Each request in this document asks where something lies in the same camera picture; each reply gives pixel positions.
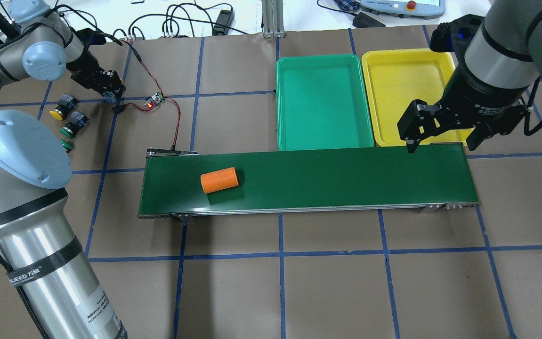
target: green tray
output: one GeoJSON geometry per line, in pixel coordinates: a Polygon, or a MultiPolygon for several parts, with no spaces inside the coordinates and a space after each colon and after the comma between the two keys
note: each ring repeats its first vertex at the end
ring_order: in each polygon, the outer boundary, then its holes
{"type": "Polygon", "coordinates": [[[469,206],[478,196],[460,144],[146,160],[139,217],[469,206]],[[200,174],[235,167],[239,186],[205,194],[200,174]]]}
{"type": "Polygon", "coordinates": [[[293,56],[277,62],[280,151],[373,145],[357,56],[293,56]]]}

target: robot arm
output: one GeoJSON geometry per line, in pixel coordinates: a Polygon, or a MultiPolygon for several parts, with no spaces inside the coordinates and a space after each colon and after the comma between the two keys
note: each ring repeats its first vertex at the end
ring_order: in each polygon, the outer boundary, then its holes
{"type": "Polygon", "coordinates": [[[413,100],[400,118],[398,132],[410,153],[428,137],[470,128],[467,142],[474,150],[484,139],[511,133],[526,113],[519,98],[542,77],[542,0],[497,0],[478,24],[473,34],[456,23],[452,49],[438,47],[456,52],[460,61],[442,99],[435,105],[413,100]],[[456,41],[465,35],[473,35],[471,42],[456,41]]]}
{"type": "Polygon", "coordinates": [[[67,68],[74,81],[96,90],[109,103],[120,99],[124,86],[118,73],[103,70],[79,37],[47,4],[16,0],[9,9],[23,34],[0,48],[0,89],[29,76],[57,80],[67,68]]]}

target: orange cylinder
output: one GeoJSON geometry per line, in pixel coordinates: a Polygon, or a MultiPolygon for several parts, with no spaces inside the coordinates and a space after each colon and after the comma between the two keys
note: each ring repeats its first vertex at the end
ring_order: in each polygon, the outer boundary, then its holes
{"type": "Polygon", "coordinates": [[[204,193],[206,194],[239,185],[235,167],[202,174],[200,181],[202,182],[202,189],[204,189],[204,193]]]}

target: green conveyor belt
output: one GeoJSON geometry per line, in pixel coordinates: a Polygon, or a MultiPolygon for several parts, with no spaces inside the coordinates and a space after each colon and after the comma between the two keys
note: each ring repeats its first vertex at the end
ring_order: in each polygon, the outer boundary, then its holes
{"type": "Polygon", "coordinates": [[[460,144],[152,156],[139,217],[478,204],[460,144]],[[235,167],[239,186],[206,195],[200,174],[235,167]]]}

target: sticker label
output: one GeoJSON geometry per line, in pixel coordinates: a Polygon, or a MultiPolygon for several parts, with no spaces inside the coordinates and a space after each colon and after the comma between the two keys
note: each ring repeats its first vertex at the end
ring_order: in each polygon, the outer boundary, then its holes
{"type": "Polygon", "coordinates": [[[116,317],[116,312],[114,312],[110,300],[103,292],[101,285],[76,309],[92,335],[97,335],[112,319],[114,319],[118,329],[120,328],[120,321],[116,317]]]}

